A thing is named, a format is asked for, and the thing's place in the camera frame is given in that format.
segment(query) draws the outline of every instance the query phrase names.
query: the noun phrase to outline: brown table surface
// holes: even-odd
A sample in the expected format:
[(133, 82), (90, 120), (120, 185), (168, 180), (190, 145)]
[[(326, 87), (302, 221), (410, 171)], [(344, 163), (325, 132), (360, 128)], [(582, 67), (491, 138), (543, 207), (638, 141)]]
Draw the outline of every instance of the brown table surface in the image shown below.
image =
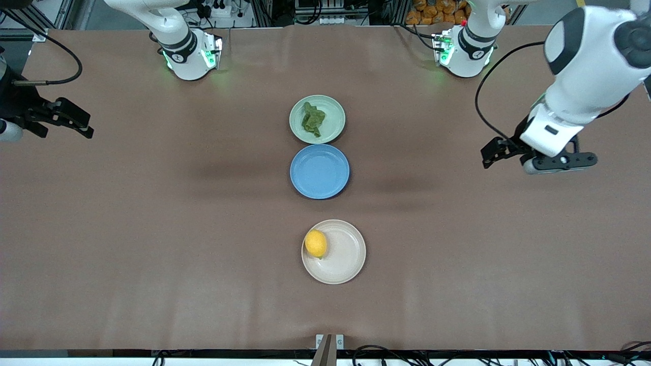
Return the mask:
[[(507, 27), (496, 56), (548, 27)], [(1, 348), (346, 346), (619, 349), (651, 338), (649, 102), (581, 133), (589, 171), (484, 170), (494, 133), (479, 78), (435, 68), (388, 27), (233, 30), (222, 70), (186, 82), (146, 31), (52, 35), (83, 60), (43, 87), (91, 115), (86, 140), (52, 127), (1, 149)], [(25, 76), (75, 70), (37, 44)], [(487, 118), (507, 133), (553, 81), (541, 48), (489, 79)], [(305, 146), (291, 107), (326, 94), (346, 110), (333, 143), (352, 178), (313, 201), (288, 178)], [(349, 283), (304, 269), (305, 232), (353, 223), (367, 260)]]

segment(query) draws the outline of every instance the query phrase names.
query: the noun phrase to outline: lemon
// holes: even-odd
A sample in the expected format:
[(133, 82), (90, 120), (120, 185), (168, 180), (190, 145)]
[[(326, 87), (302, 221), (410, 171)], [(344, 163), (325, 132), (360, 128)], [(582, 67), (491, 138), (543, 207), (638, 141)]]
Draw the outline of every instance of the lemon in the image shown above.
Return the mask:
[(319, 230), (310, 230), (305, 236), (305, 249), (316, 258), (323, 258), (327, 251), (326, 236)]

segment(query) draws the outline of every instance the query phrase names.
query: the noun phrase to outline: wires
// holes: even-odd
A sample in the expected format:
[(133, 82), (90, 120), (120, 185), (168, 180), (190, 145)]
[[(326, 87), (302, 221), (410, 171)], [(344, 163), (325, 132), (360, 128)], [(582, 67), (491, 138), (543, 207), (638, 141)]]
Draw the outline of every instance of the wires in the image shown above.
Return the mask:
[(65, 84), (65, 83), (69, 83), (71, 81), (74, 81), (81, 75), (81, 71), (83, 69), (83, 66), (81, 65), (81, 60), (79, 60), (79, 57), (77, 57), (77, 55), (75, 55), (74, 52), (70, 51), (69, 48), (67, 48), (66, 46), (61, 44), (58, 40), (55, 40), (54, 38), (48, 36), (45, 32), (39, 31), (38, 29), (35, 29), (31, 25), (25, 24), (25, 22), (23, 22), (21, 19), (19, 19), (15, 15), (13, 15), (13, 13), (11, 13), (11, 11), (6, 10), (6, 11), (4, 11), (4, 13), (9, 18), (14, 20), (16, 23), (18, 23), (18, 24), (22, 25), (23, 27), (29, 29), (30, 31), (38, 34), (39, 36), (45, 37), (46, 40), (49, 40), (50, 42), (52, 42), (52, 43), (56, 44), (57, 46), (59, 46), (61, 49), (63, 49), (65, 52), (67, 52), (70, 56), (72, 56), (72, 58), (77, 63), (77, 72), (73, 76), (70, 76), (70, 77), (68, 77), (66, 79), (61, 79), (61, 80), (39, 80), (39, 81), (16, 80), (16, 81), (14, 81), (15, 86), (17, 86), (17, 87), (30, 87), (30, 86), (36, 86), (36, 85), (61, 85), (61, 84)]
[(435, 48), (434, 46), (431, 46), (431, 45), (429, 45), (427, 42), (425, 42), (425, 40), (422, 39), (422, 38), (423, 38), (423, 37), (422, 37), (423, 35), (420, 34), (420, 33), (418, 32), (418, 30), (416, 30), (416, 25), (415, 25), (415, 24), (413, 25), (413, 30), (414, 30), (414, 33), (418, 36), (418, 39), (421, 40), (422, 44), (425, 45), (425, 47), (427, 47), (427, 48), (429, 48), (429, 49), (432, 49), (432, 50), (434, 50), (434, 51), (444, 51), (443, 48)]
[(239, 5), (235, 5), (235, 1), (231, 1), (230, 4), (237, 10), (243, 10), (242, 12), (246, 12), (246, 10), (249, 8), (249, 2), (246, 1), (246, 5), (242, 6), (242, 0), (240, 0)]
[(413, 34), (415, 36), (419, 36), (421, 38), (434, 39), (434, 36), (432, 36), (432, 35), (424, 35), (422, 33), (419, 33), (416, 30), (416, 25), (414, 25), (414, 29), (411, 29), (408, 26), (406, 26), (404, 24), (401, 24), (401, 23), (391, 23), (389, 25), (392, 26), (392, 27), (401, 27), (401, 28), (405, 29), (407, 32), (409, 32), (409, 33), (411, 33), (411, 34)]
[(310, 25), (316, 22), (321, 16), (321, 11), (323, 10), (323, 2), (322, 0), (315, 0), (315, 1), (318, 1), (318, 3), (314, 4), (314, 13), (312, 13), (312, 16), (307, 21), (299, 21), (298, 19), (296, 19), (296, 10), (294, 10), (294, 22), (303, 25)]
[(161, 363), (158, 366), (164, 366), (165, 365), (165, 358), (163, 357), (163, 353), (166, 353), (167, 355), (169, 355), (168, 351), (165, 351), (165, 350), (158, 351), (158, 353), (156, 354), (156, 357), (154, 358), (154, 362), (152, 363), (152, 366), (156, 366), (156, 363), (158, 362), (159, 359), (161, 360)]
[[(154, 32), (152, 32), (152, 31), (149, 31), (149, 39), (150, 39), (152, 42), (156, 42), (156, 43), (158, 43), (158, 39), (156, 39), (156, 36), (154, 36)], [(159, 55), (162, 55), (162, 54), (163, 54), (163, 48), (162, 48), (162, 47), (159, 47), (159, 48), (156, 50), (156, 53), (158, 53)]]
[(544, 41), (541, 41), (541, 42), (532, 42), (532, 43), (527, 43), (527, 44), (523, 44), (522, 46), (516, 47), (516, 48), (510, 50), (509, 52), (507, 52), (506, 55), (502, 56), (502, 58), (499, 59), (499, 60), (495, 63), (495, 65), (494, 65), (490, 70), (488, 70), (488, 72), (486, 73), (486, 75), (482, 78), (482, 81), (479, 83), (479, 86), (477, 87), (477, 92), (475, 93), (475, 110), (477, 111), (477, 114), (479, 115), (479, 118), (480, 118), (482, 121), (484, 121), (484, 123), (488, 126), (488, 128), (490, 128), (490, 129), (493, 130), (495, 133), (497, 133), (498, 135), (500, 135), (504, 140), (506, 140), (509, 144), (511, 144), (512, 147), (514, 147), (514, 148), (517, 149), (518, 151), (520, 151), (521, 149), (516, 145), (515, 142), (513, 142), (513, 140), (511, 140), (511, 138), (509, 138), (508, 136), (506, 136), (502, 131), (498, 130), (495, 126), (493, 126), (492, 124), (490, 124), (490, 122), (488, 122), (488, 120), (486, 120), (486, 117), (484, 117), (484, 114), (483, 114), (482, 111), (479, 109), (479, 93), (481, 92), (482, 87), (484, 86), (484, 83), (486, 82), (486, 80), (488, 79), (488, 77), (490, 76), (490, 74), (492, 74), (493, 71), (494, 71), (494, 70), (499, 66), (499, 64), (501, 64), (501, 63), (502, 63), (504, 60), (506, 60), (509, 56), (511, 56), (512, 54), (514, 54), (515, 52), (517, 52), (517, 51), (519, 51), (519, 50), (521, 50), (521, 49), (528, 48), (528, 47), (533, 47), (533, 46), (542, 46), (543, 44), (545, 44)]
[(367, 349), (367, 348), (377, 348), (377, 349), (379, 349), (379, 350), (383, 350), (384, 352), (386, 352), (386, 353), (392, 355), (393, 357), (395, 357), (395, 358), (397, 358), (397, 359), (399, 359), (399, 360), (401, 360), (401, 361), (404, 361), (404, 362), (408, 363), (410, 366), (431, 366), (431, 365), (432, 365), (432, 364), (429, 362), (429, 359), (427, 359), (427, 357), (426, 357), (426, 356), (423, 356), (422, 354), (419, 354), (419, 355), (418, 355), (419, 357), (416, 357), (416, 358), (414, 359), (414, 362), (412, 362), (412, 361), (410, 361), (410, 360), (408, 360), (408, 359), (406, 359), (406, 358), (404, 358), (404, 357), (402, 357), (402, 356), (399, 356), (398, 354), (396, 354), (396, 353), (393, 352), (392, 350), (389, 350), (388, 348), (385, 348), (385, 347), (382, 347), (382, 346), (376, 346), (376, 345), (366, 345), (366, 346), (357, 347), (357, 348), (355, 349), (355, 351), (353, 352), (353, 355), (352, 355), (353, 366), (358, 366), (358, 363), (357, 363), (357, 354), (358, 354), (360, 351), (363, 351), (363, 350), (365, 350), (365, 349)]
[[(602, 114), (598, 115), (597, 118), (602, 118), (602, 117), (604, 117), (604, 116), (608, 116), (608, 115), (611, 114), (612, 112), (614, 112), (614, 111), (616, 111), (617, 109), (619, 109), (619, 107), (623, 106), (624, 103), (626, 103), (626, 101), (628, 100), (628, 97), (629, 97), (630, 95), (631, 95), (631, 93), (628, 93), (625, 97), (622, 98), (622, 100), (619, 101), (619, 103), (618, 103), (615, 107), (612, 107), (611, 109), (608, 109), (607, 111), (605, 111), (605, 112), (603, 112)], [(642, 346), (644, 346), (644, 345), (651, 345), (651, 342), (640, 342), (637, 346), (633, 346), (632, 348), (629, 347), (629, 348), (627, 348), (627, 349), (625, 349), (625, 350), (622, 350), (622, 351), (630, 351), (630, 350), (634, 350), (634, 349), (636, 349), (636, 348), (638, 348), (638, 347), (642, 347)]]
[[(625, 96), (624, 99), (622, 99), (622, 100), (619, 102), (619, 104), (617, 104), (617, 105), (616, 105), (615, 107), (613, 107), (611, 110), (609, 110), (608, 112), (603, 113), (603, 115), (607, 115), (608, 113), (610, 113), (610, 112), (614, 111), (615, 109), (619, 108), (622, 104), (624, 104), (624, 102), (625, 102), (627, 99), (628, 99), (628, 95)], [(640, 348), (640, 347), (642, 347), (642, 346), (647, 346), (647, 345), (651, 345), (651, 341), (635, 342), (634, 345), (632, 345), (632, 346), (630, 346), (630, 347), (628, 347), (628, 348), (623, 349), (621, 352), (629, 352), (629, 351), (632, 351), (632, 350), (635, 350), (635, 349), (637, 349), (637, 348)]]
[(273, 26), (274, 26), (274, 20), (273, 20), (273, 18), (269, 15), (269, 12), (267, 11), (267, 8), (266, 8), (266, 6), (264, 5), (264, 3), (260, 2), (260, 3), (258, 4), (258, 6), (262, 9), (262, 13), (264, 14), (265, 17), (267, 17), (267, 19), (269, 19), (269, 23), (270, 23), (271, 26), (273, 27)]
[(362, 22), (360, 23), (360, 25), (364, 25), (364, 21), (366, 21), (366, 19), (368, 19), (368, 16), (369, 16), (369, 15), (371, 15), (371, 14), (375, 14), (375, 13), (377, 13), (377, 12), (378, 12), (378, 11), (376, 10), (376, 11), (374, 11), (374, 12), (372, 12), (372, 13), (367, 13), (367, 15), (364, 17), (364, 19), (362, 19)]
[(31, 21), (33, 25), (37, 27), (37, 29), (41, 32), (45, 32), (45, 27), (41, 27), (39, 22), (32, 18), (33, 13), (32, 12), (27, 12), (25, 9), (18, 9), (18, 12), (21, 12), (25, 18), (27, 18), (28, 21)]
[(580, 358), (579, 356), (572, 355), (569, 351), (563, 351), (563, 354), (567, 353), (570, 357), (577, 359), (583, 366), (591, 366), (589, 363)]

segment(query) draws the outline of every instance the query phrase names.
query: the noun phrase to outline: black cable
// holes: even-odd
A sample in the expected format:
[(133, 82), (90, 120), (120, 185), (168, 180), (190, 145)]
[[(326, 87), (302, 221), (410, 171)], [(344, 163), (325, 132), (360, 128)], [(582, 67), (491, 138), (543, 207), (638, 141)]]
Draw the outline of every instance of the black cable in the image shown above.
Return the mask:
[[(604, 116), (608, 116), (608, 115), (611, 114), (612, 112), (614, 112), (614, 111), (616, 111), (617, 109), (619, 109), (619, 107), (623, 106), (624, 103), (626, 103), (626, 101), (628, 100), (628, 97), (629, 97), (630, 95), (631, 95), (630, 93), (627, 94), (625, 97), (622, 98), (622, 100), (619, 101), (619, 103), (618, 103), (615, 107), (612, 107), (611, 109), (608, 109), (607, 111), (605, 111), (605, 112), (603, 112), (602, 114), (598, 115), (597, 118), (602, 118), (602, 117), (604, 117)], [(627, 348), (627, 349), (625, 349), (625, 350), (622, 350), (622, 352), (624, 352), (624, 351), (634, 350), (634, 349), (636, 349), (636, 348), (638, 348), (638, 347), (640, 347), (640, 346), (645, 346), (645, 345), (651, 345), (651, 342), (640, 342), (639, 345), (637, 345), (637, 346), (633, 346), (633, 347), (629, 347), (629, 348)]]
[(441, 364), (440, 364), (439, 366), (445, 366), (446, 363), (452, 361), (455, 357), (457, 357), (457, 356), (454, 356), (454, 357), (451, 357), (451, 358), (449, 358), (449, 359), (446, 359), (445, 361), (441, 362)]
[(154, 362), (152, 363), (152, 366), (156, 366), (156, 363), (158, 360), (161, 360), (161, 363), (158, 366), (164, 366), (165, 365), (165, 358), (163, 357), (163, 350), (158, 351), (156, 354), (156, 357), (154, 358)]
[(305, 22), (299, 21), (298, 19), (296, 19), (296, 10), (294, 10), (294, 22), (299, 23), (299, 24), (303, 24), (303, 25), (310, 25), (310, 24), (316, 22), (319, 19), (319, 17), (321, 16), (321, 11), (323, 11), (323, 2), (322, 2), (322, 0), (317, 0), (317, 1), (318, 1), (318, 4), (314, 4), (314, 13)]
[(369, 15), (371, 15), (371, 14), (375, 14), (375, 13), (377, 13), (377, 12), (378, 12), (378, 11), (376, 10), (376, 11), (374, 11), (374, 12), (372, 12), (372, 13), (367, 13), (367, 15), (364, 17), (364, 19), (362, 19), (362, 22), (360, 23), (360, 25), (364, 25), (364, 21), (368, 18)]
[(72, 58), (77, 63), (77, 72), (73, 76), (70, 76), (70, 77), (68, 77), (66, 79), (43, 80), (43, 81), (31, 81), (31, 80), (30, 81), (23, 81), (23, 80), (18, 80), (18, 81), (23, 81), (23, 82), (22, 83), (16, 83), (16, 81), (15, 81), (14, 82), (15, 86), (61, 85), (61, 84), (65, 84), (65, 83), (69, 83), (71, 81), (74, 81), (81, 75), (81, 71), (83, 69), (83, 66), (81, 65), (81, 60), (79, 60), (79, 57), (77, 57), (77, 55), (75, 55), (74, 52), (70, 51), (69, 48), (67, 48), (66, 46), (61, 44), (58, 40), (55, 40), (54, 38), (52, 38), (52, 37), (48, 36), (47, 34), (45, 34), (45, 32), (41, 32), (41, 31), (35, 29), (34, 27), (25, 24), (25, 22), (23, 22), (18, 17), (14, 16), (11, 12), (6, 11), (5, 14), (7, 14), (7, 16), (9, 18), (13, 19), (16, 23), (18, 23), (18, 24), (22, 25), (23, 27), (29, 29), (30, 31), (38, 34), (39, 36), (45, 37), (46, 40), (49, 40), (50, 42), (52, 42), (52, 43), (56, 44), (57, 46), (59, 46), (61, 49), (63, 49), (65, 52), (67, 52), (70, 56), (72, 56)]
[(504, 366), (499, 362), (499, 358), (495, 358), (495, 361), (493, 361), (491, 358), (486, 358), (486, 360), (488, 361), (488, 365), (490, 365), (492, 363), (493, 365)]
[(418, 353), (421, 354), (422, 359), (423, 359), (423, 363), (424, 363), (425, 366), (434, 366), (434, 365), (430, 362), (430, 353), (429, 353), (428, 351), (420, 351), (420, 352), (418, 352)]
[(38, 22), (36, 20), (34, 20), (34, 18), (32, 18), (32, 16), (30, 14), (28, 14), (24, 9), (19, 9), (18, 11), (23, 13), (23, 16), (25, 16), (25, 18), (27, 18), (29, 21), (32, 22), (32, 24), (37, 26), (39, 31), (45, 32), (45, 29), (43, 27), (41, 27), (40, 24), (38, 24)]
[(432, 35), (424, 35), (424, 34), (418, 32), (418, 31), (415, 31), (415, 30), (413, 30), (413, 29), (409, 28), (408, 26), (406, 26), (404, 24), (401, 24), (401, 23), (390, 23), (389, 25), (391, 27), (401, 27), (401, 28), (405, 29), (407, 32), (409, 32), (409, 33), (411, 33), (411, 34), (413, 34), (415, 36), (419, 36), (419, 37), (427, 38), (427, 39), (434, 39), (434, 36), (432, 36)]
[(568, 358), (567, 353), (563, 352), (562, 354), (563, 354), (563, 361), (565, 361), (565, 364), (563, 366), (574, 366), (572, 365), (572, 362)]
[(269, 19), (269, 23), (271, 24), (271, 26), (273, 26), (273, 19), (269, 15), (269, 12), (267, 11), (267, 8), (264, 6), (264, 4), (261, 4), (261, 3), (259, 3), (258, 6), (262, 9), (262, 13), (264, 14), (264, 16), (267, 17), (267, 19)]
[(570, 355), (570, 357), (577, 359), (577, 361), (579, 361), (583, 366), (592, 366), (589, 363), (587, 363), (586, 361), (584, 361), (583, 358), (580, 358), (579, 356), (575, 356), (575, 355), (571, 354), (569, 351), (564, 351), (564, 352), (566, 352), (568, 355)]
[(527, 44), (523, 44), (522, 46), (516, 47), (516, 48), (510, 50), (509, 52), (507, 52), (506, 55), (502, 56), (502, 58), (499, 59), (499, 60), (495, 63), (495, 65), (493, 65), (493, 67), (492, 67), (490, 70), (488, 70), (488, 72), (486, 73), (486, 75), (482, 78), (482, 81), (479, 83), (479, 86), (477, 87), (477, 92), (475, 93), (475, 109), (476, 109), (476, 111), (477, 111), (477, 114), (479, 115), (479, 118), (480, 118), (480, 119), (481, 119), (481, 120), (482, 120), (482, 121), (483, 121), (483, 122), (488, 126), (488, 128), (490, 128), (490, 129), (493, 130), (495, 133), (497, 133), (498, 135), (500, 135), (504, 140), (506, 140), (509, 144), (511, 144), (511, 146), (512, 146), (514, 149), (516, 149), (516, 150), (518, 150), (518, 151), (521, 151), (521, 149), (519, 148), (519, 146), (517, 146), (516, 143), (513, 142), (513, 140), (511, 140), (511, 138), (509, 138), (509, 136), (506, 136), (502, 131), (498, 130), (495, 126), (493, 126), (492, 124), (490, 124), (490, 122), (488, 122), (488, 120), (486, 119), (486, 117), (484, 117), (484, 114), (483, 114), (482, 111), (479, 109), (479, 93), (480, 93), (480, 91), (482, 90), (482, 87), (484, 86), (484, 83), (486, 82), (486, 80), (488, 79), (488, 77), (490, 76), (490, 74), (492, 74), (493, 71), (494, 71), (494, 70), (499, 66), (499, 64), (501, 64), (501, 63), (502, 63), (504, 60), (506, 60), (509, 56), (511, 56), (512, 54), (514, 54), (515, 52), (517, 52), (517, 51), (519, 51), (519, 50), (521, 50), (521, 49), (528, 48), (528, 47), (533, 47), (533, 46), (542, 46), (543, 44), (545, 44), (544, 41), (541, 41), (541, 42), (532, 42), (532, 43), (527, 43)]
[(398, 354), (396, 354), (392, 350), (389, 350), (388, 348), (385, 348), (385, 347), (382, 347), (382, 346), (376, 346), (376, 345), (365, 345), (365, 346), (357, 347), (355, 349), (355, 351), (353, 352), (353, 355), (352, 355), (353, 366), (358, 366), (358, 364), (357, 364), (357, 353), (359, 353), (362, 350), (365, 350), (366, 348), (377, 348), (377, 349), (383, 350), (384, 352), (392, 355), (393, 357), (395, 357), (395, 358), (397, 358), (397, 359), (399, 359), (401, 361), (404, 361), (404, 362), (410, 364), (411, 366), (422, 366), (422, 365), (419, 365), (418, 363), (411, 362), (410, 360), (408, 360), (408, 359), (406, 359), (406, 358), (404, 358), (402, 356), (399, 356)]
[(416, 30), (416, 25), (415, 25), (415, 24), (413, 25), (413, 30), (414, 30), (414, 33), (418, 36), (418, 39), (421, 40), (422, 44), (425, 45), (425, 47), (427, 47), (427, 48), (429, 48), (429, 49), (432, 49), (432, 50), (434, 50), (434, 51), (441, 51), (441, 52), (442, 52), (442, 51), (445, 51), (443, 48), (435, 48), (434, 46), (431, 46), (431, 45), (429, 45), (427, 42), (425, 42), (425, 40), (422, 39), (422, 34), (420, 34), (420, 33)]
[[(605, 116), (605, 115), (607, 115), (608, 113), (610, 113), (610, 112), (616, 110), (617, 108), (621, 107), (622, 104), (624, 104), (624, 102), (625, 102), (627, 99), (628, 99), (628, 95), (625, 96), (624, 99), (622, 99), (622, 100), (619, 102), (619, 104), (617, 104), (615, 107), (613, 107), (613, 108), (610, 109), (609, 111), (607, 111), (607, 112), (605, 112), (605, 113), (602, 113), (601, 115), (599, 115), (599, 117)], [(621, 350), (620, 352), (628, 352), (628, 351), (632, 351), (632, 350), (635, 350), (636, 348), (640, 348), (640, 347), (642, 347), (642, 346), (646, 346), (646, 345), (651, 345), (651, 341), (639, 342), (639, 343), (637, 343), (636, 345), (633, 345), (633, 346), (630, 346), (630, 347), (628, 347), (628, 348), (625, 348), (625, 349)]]

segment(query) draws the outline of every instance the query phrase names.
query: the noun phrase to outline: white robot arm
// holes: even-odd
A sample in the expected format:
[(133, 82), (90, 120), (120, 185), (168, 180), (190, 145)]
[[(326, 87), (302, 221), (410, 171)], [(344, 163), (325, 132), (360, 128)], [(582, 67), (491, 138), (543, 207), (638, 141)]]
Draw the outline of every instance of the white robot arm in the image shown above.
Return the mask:
[(479, 75), (489, 63), (495, 39), (506, 23), (502, 5), (535, 3), (538, 0), (470, 0), (468, 23), (455, 25), (433, 40), (437, 63), (460, 77)]
[(190, 29), (174, 7), (188, 0), (105, 0), (111, 8), (138, 19), (163, 48), (167, 66), (183, 80), (196, 80), (217, 67), (221, 38)]
[(484, 167), (518, 154), (528, 174), (594, 165), (594, 154), (578, 151), (576, 135), (651, 74), (651, 16), (575, 9), (549, 32), (544, 53), (556, 80), (510, 140), (496, 137), (482, 149)]

